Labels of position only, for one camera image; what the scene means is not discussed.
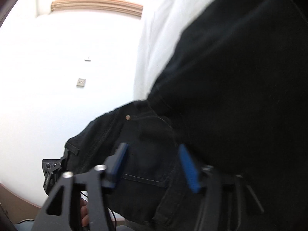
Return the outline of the person left hand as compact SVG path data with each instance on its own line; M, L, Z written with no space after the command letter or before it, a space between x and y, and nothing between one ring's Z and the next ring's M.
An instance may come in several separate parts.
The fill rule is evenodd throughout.
M80 200L80 215L82 227L89 225L88 202L84 199Z

